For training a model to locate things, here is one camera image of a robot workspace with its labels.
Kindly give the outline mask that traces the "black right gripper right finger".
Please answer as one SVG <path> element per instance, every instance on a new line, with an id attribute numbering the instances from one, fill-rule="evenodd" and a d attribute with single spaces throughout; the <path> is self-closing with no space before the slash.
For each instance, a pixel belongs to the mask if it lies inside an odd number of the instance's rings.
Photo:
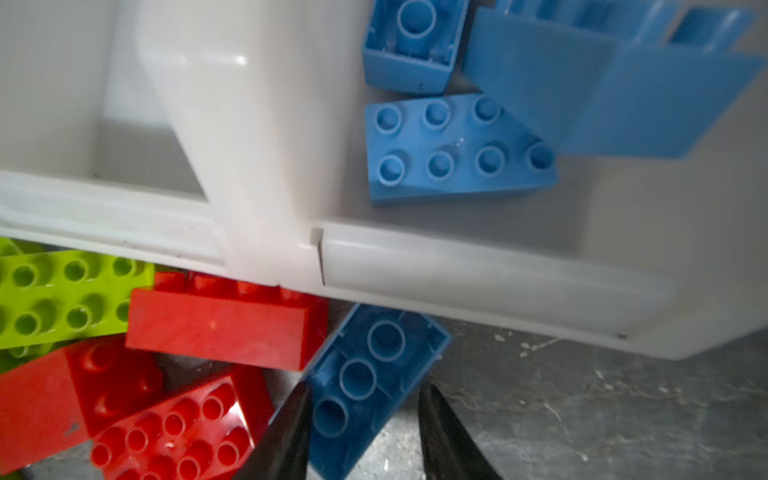
<path id="1" fill-rule="evenodd" d="M 433 382 L 420 388 L 418 422 L 427 479 L 502 479 Z"/>

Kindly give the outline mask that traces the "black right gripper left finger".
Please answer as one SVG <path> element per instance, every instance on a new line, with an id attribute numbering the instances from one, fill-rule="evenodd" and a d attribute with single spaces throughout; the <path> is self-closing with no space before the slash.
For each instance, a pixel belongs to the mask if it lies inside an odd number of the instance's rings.
<path id="1" fill-rule="evenodd" d="M 264 437 L 233 479 L 307 477 L 313 425 L 312 389 L 299 382 L 277 412 Z"/>

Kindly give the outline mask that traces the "blue lego brick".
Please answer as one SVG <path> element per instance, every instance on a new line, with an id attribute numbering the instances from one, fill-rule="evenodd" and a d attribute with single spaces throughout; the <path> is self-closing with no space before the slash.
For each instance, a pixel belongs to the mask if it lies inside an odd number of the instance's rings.
<path id="1" fill-rule="evenodd" d="M 375 1 L 362 45 L 367 85 L 441 95 L 456 66 L 469 2 Z"/>
<path id="2" fill-rule="evenodd" d="M 301 377 L 312 392 L 314 470 L 346 478 L 451 341 L 428 315 L 355 304 Z"/>
<path id="3" fill-rule="evenodd" d="M 558 181 L 552 148 L 484 94 L 370 104 L 364 116 L 375 204 L 520 194 Z"/>
<path id="4" fill-rule="evenodd" d="M 675 1 L 480 7 L 463 75 L 569 155 L 681 158 L 755 79 L 754 13 Z"/>

